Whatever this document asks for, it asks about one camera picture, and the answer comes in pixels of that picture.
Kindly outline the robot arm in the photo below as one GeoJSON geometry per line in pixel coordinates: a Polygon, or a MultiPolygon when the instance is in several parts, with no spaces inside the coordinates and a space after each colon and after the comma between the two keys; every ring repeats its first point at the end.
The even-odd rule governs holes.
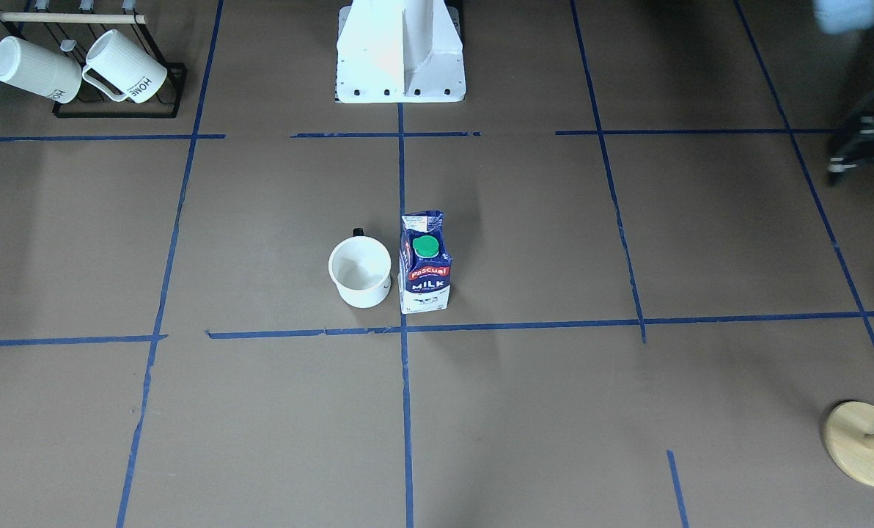
{"type": "Polygon", "coordinates": [[[874,1],[812,1],[819,30],[842,34],[874,27],[874,1]]]}

